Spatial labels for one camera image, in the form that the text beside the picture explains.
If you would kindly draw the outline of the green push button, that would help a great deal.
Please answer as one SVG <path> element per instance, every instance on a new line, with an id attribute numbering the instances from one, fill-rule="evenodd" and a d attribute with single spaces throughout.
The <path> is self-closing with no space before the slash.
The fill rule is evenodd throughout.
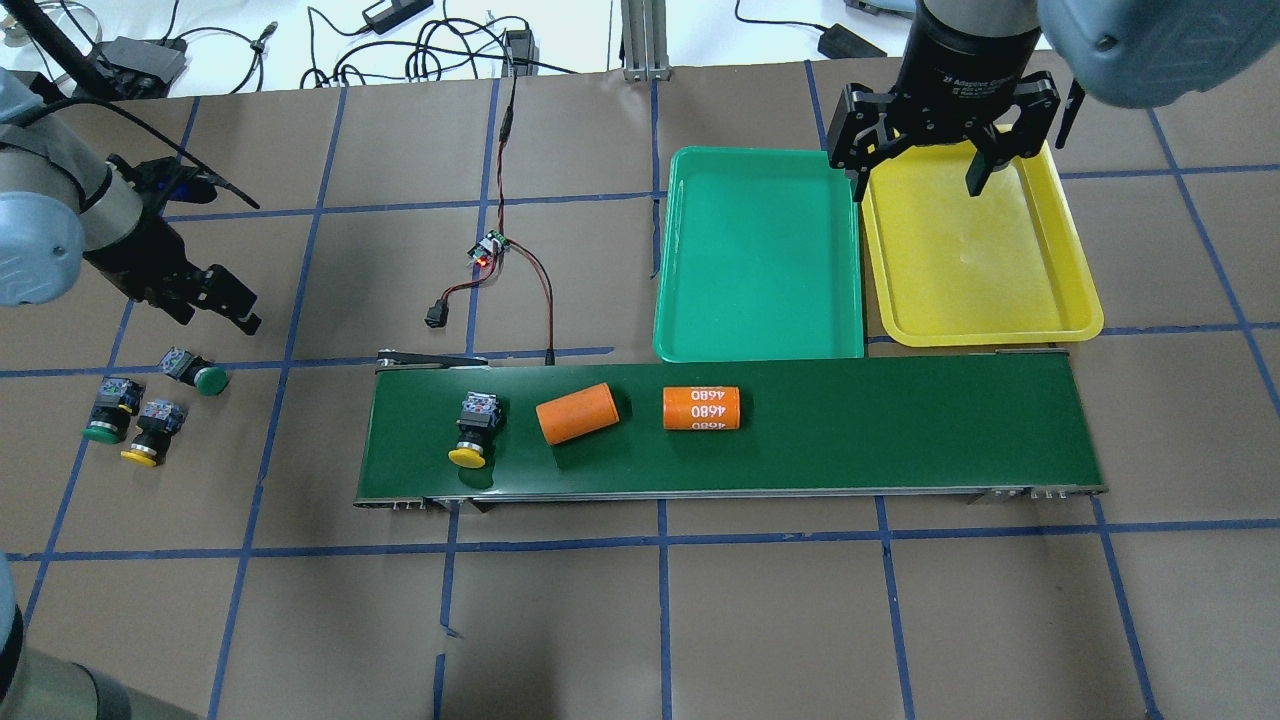
<path id="1" fill-rule="evenodd" d="M 228 372 L 206 357 L 178 346 L 172 346 L 157 363 L 165 377 L 177 380 L 206 397 L 219 396 L 228 386 Z"/>
<path id="2" fill-rule="evenodd" d="M 82 436 L 102 445 L 119 445 L 140 414 L 145 384 L 127 377 L 105 377 L 95 395 Z"/>

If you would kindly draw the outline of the yellow push button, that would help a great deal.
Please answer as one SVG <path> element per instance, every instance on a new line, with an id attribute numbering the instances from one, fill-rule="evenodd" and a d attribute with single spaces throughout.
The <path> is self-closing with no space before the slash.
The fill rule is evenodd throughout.
<path id="1" fill-rule="evenodd" d="M 186 419 L 187 411 L 179 404 L 165 398 L 147 401 L 137 418 L 138 433 L 119 452 L 120 457 L 143 468 L 160 466 Z"/>
<path id="2" fill-rule="evenodd" d="M 454 448 L 448 452 L 448 459 L 458 468 L 484 468 L 503 416 L 504 406 L 498 395 L 467 392 L 456 423 L 460 437 Z"/>

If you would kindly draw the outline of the orange cylinder labelled 4680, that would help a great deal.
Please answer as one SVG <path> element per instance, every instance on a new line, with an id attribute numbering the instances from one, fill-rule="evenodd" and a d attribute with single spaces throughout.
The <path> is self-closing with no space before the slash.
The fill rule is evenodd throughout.
<path id="1" fill-rule="evenodd" d="M 662 391 L 666 430 L 737 430 L 741 391 L 733 386 L 667 386 Z"/>

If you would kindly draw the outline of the plain orange cylinder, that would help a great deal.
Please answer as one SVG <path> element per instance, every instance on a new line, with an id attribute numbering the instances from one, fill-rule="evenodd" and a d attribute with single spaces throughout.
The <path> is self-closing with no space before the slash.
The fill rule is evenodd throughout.
<path id="1" fill-rule="evenodd" d="M 548 400 L 535 407 L 545 442 L 558 446 L 620 423 L 620 410 L 607 383 Z"/>

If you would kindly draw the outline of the yellow plastic tray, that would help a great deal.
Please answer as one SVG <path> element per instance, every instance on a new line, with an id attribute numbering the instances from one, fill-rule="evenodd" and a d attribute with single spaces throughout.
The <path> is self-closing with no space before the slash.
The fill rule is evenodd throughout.
<path id="1" fill-rule="evenodd" d="M 1079 343 L 1105 313 L 1052 152 L 1016 158 L 978 196 L 968 143 L 909 149 L 861 200 L 887 334 L 914 348 Z"/>

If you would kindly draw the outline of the black power adapter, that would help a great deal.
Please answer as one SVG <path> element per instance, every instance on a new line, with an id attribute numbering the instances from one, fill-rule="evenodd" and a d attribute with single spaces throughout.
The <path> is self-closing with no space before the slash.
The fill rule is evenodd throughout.
<path id="1" fill-rule="evenodd" d="M 888 56 L 886 50 L 838 23 L 822 27 L 817 44 L 817 51 L 828 59 L 867 59 Z"/>

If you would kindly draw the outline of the green plastic tray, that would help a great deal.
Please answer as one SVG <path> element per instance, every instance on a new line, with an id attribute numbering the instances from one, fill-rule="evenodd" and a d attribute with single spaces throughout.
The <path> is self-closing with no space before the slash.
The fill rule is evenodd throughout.
<path id="1" fill-rule="evenodd" d="M 820 150 L 669 164 L 653 348 L 666 363 L 863 357 L 858 209 Z"/>

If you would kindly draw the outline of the green conveyor belt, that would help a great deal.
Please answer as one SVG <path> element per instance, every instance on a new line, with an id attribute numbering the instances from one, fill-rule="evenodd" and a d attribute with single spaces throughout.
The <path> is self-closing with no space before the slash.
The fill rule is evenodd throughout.
<path id="1" fill-rule="evenodd" d="M 1097 495 L 1055 351 L 384 366 L 355 505 Z"/>

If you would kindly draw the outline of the small controller circuit board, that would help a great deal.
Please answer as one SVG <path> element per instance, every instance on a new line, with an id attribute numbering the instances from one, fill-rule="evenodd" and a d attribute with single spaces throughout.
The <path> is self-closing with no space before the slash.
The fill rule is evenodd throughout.
<path id="1" fill-rule="evenodd" d="M 479 269 L 492 269 L 509 249 L 509 240 L 499 231 L 488 231 L 468 250 L 471 263 Z"/>

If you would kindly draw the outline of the aluminium frame post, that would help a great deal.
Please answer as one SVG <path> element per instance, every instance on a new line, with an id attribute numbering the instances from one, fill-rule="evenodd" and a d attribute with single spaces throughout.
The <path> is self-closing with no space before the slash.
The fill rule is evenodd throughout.
<path id="1" fill-rule="evenodd" d="M 630 83 L 671 77 L 666 5 L 662 0 L 620 3 L 621 68 Z"/>

